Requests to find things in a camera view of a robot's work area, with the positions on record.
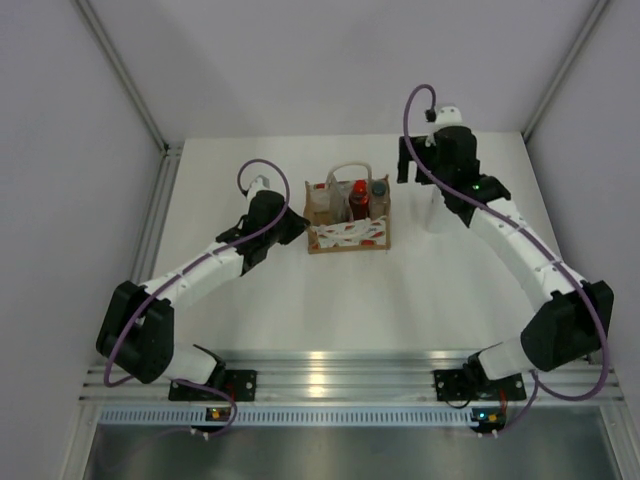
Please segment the burlap watermelon canvas bag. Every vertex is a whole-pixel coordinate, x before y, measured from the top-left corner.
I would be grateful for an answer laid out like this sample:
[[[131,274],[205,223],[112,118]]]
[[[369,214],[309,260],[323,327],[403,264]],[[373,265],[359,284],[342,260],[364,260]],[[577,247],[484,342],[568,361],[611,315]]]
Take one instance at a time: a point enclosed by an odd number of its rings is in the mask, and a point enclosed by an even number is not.
[[[328,176],[334,173],[339,181],[349,183],[349,194],[356,180],[364,179],[370,186],[372,181],[385,180],[389,188],[389,206],[385,216],[372,220],[354,221],[351,208],[350,219],[334,224],[329,213]],[[334,166],[320,183],[305,183],[304,217],[310,221],[307,229],[309,254],[375,251],[391,248],[391,196],[389,177],[376,178],[370,164],[366,162],[348,162]]]

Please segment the white bottle grey cap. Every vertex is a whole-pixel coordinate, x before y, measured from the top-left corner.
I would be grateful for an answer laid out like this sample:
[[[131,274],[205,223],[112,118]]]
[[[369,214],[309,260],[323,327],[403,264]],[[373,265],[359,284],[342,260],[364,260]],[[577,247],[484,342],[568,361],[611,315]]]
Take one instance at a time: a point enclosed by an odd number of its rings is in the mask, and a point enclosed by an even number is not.
[[[432,234],[449,233],[452,229],[453,214],[445,205],[444,197],[439,188],[434,188],[426,214],[426,229]]]

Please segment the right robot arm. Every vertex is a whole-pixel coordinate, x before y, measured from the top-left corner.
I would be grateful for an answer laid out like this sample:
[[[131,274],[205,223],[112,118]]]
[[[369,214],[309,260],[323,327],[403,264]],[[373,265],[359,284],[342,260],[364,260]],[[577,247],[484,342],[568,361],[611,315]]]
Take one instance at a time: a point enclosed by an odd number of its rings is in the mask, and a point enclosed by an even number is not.
[[[601,349],[612,315],[611,287],[568,267],[524,220],[510,191],[481,173],[477,139],[469,128],[401,136],[398,182],[407,182],[411,163],[416,182],[439,189],[446,210],[491,248],[534,311],[520,334],[468,358],[463,368],[472,394],[488,397],[504,378],[550,372]]]

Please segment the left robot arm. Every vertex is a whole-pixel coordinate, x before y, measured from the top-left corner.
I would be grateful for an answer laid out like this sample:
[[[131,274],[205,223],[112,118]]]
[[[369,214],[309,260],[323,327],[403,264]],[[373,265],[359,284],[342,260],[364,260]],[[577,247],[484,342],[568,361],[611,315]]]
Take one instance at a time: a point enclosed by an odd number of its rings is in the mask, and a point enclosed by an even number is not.
[[[261,190],[250,196],[239,222],[195,259],[143,284],[118,285],[96,340],[97,352],[107,360],[104,384],[113,388],[130,380],[150,384],[166,378],[187,382],[204,399],[219,397],[226,386],[224,361],[204,347],[179,345],[178,315],[248,273],[271,247],[291,243],[309,226],[281,194]]]

